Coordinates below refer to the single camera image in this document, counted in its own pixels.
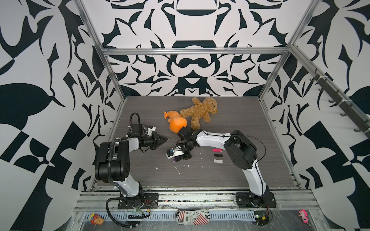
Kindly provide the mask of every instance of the american flag print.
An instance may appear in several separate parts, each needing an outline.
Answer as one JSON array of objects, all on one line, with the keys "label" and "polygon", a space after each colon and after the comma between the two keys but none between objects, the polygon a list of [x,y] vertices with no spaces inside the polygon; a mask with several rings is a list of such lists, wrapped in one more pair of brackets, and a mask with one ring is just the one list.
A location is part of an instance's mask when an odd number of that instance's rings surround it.
[{"label": "american flag print", "polygon": [[178,215],[179,223],[184,222],[185,210],[177,211],[176,217]]},{"label": "american flag print", "polygon": [[193,222],[194,225],[202,225],[202,224],[207,224],[207,223],[208,223],[207,219],[202,214],[199,214],[194,219],[194,222]]}]

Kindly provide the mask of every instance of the gray wooden table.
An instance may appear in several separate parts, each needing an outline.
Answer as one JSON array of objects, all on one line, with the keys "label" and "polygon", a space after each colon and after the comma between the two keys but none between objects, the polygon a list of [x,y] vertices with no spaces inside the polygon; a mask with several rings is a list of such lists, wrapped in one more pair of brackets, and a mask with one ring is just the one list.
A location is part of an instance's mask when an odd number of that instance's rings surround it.
[{"label": "gray wooden table", "polygon": [[[260,139],[267,148],[266,156],[259,162],[263,179],[271,188],[293,188],[293,181],[276,144],[271,129],[256,97],[216,97],[218,114],[211,114],[211,122],[201,119],[201,129],[209,132],[228,133],[237,129],[245,135]],[[237,168],[223,151],[223,157],[214,157],[211,147],[196,147],[192,158],[172,163],[166,150],[174,147],[179,137],[170,131],[164,111],[191,107],[191,97],[129,96],[123,108],[114,137],[124,137],[128,131],[131,113],[140,115],[141,123],[157,127],[157,132],[169,139],[156,150],[130,153],[130,173],[143,186],[155,187],[248,187],[241,169]],[[257,147],[258,158],[265,153],[262,144],[250,140]],[[223,164],[213,159],[223,160]]]}]

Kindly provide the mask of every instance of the black and white patterned wall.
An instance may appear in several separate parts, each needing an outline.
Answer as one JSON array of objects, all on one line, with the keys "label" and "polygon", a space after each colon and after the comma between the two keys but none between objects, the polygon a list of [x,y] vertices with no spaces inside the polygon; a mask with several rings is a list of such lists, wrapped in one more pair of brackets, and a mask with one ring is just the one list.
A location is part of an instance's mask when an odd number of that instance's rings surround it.
[{"label": "black and white patterned wall", "polygon": [[[84,0],[106,48],[285,47],[308,0]],[[125,95],[258,95],[278,55],[111,56]]]},{"label": "black and white patterned wall", "polygon": [[[323,0],[298,46],[369,114],[366,0]],[[336,228],[370,228],[370,140],[290,55],[264,102],[303,186]]]},{"label": "black and white patterned wall", "polygon": [[279,54],[112,55],[125,95],[258,95]]},{"label": "black and white patterned wall", "polygon": [[370,2],[323,0],[297,46],[370,114]]},{"label": "black and white patterned wall", "polygon": [[71,217],[120,98],[71,0],[0,2],[1,230]]}]

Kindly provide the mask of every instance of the orange toy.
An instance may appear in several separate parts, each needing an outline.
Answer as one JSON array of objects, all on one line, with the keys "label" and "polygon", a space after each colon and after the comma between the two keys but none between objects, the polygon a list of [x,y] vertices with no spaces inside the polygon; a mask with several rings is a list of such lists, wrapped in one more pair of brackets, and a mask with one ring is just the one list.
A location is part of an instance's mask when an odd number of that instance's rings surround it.
[{"label": "orange toy", "polygon": [[90,215],[90,221],[92,225],[101,225],[104,222],[104,219],[99,217],[99,215],[92,213]]},{"label": "orange toy", "polygon": [[164,118],[170,117],[168,119],[169,129],[174,133],[178,133],[182,127],[186,127],[188,124],[186,119],[181,117],[177,111],[164,112]]}]

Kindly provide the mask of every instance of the yellow toy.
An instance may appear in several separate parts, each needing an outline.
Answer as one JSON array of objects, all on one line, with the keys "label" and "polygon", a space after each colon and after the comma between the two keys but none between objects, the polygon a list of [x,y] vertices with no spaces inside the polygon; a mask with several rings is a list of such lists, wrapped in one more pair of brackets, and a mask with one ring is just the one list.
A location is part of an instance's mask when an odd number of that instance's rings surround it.
[{"label": "yellow toy", "polygon": [[181,117],[177,111],[164,112],[164,118],[168,119],[169,129],[174,133],[178,133],[182,127],[186,127],[188,122],[185,118]]},{"label": "yellow toy", "polygon": [[197,130],[201,127],[199,120],[203,117],[205,122],[211,122],[209,112],[217,114],[217,102],[212,97],[207,97],[201,103],[197,98],[192,98],[191,101],[195,104],[191,108],[182,109],[180,115],[184,118],[191,116],[191,128]]},{"label": "yellow toy", "polygon": [[92,225],[102,225],[104,222],[104,219],[99,217],[99,215],[92,213],[90,215],[90,221]]}]

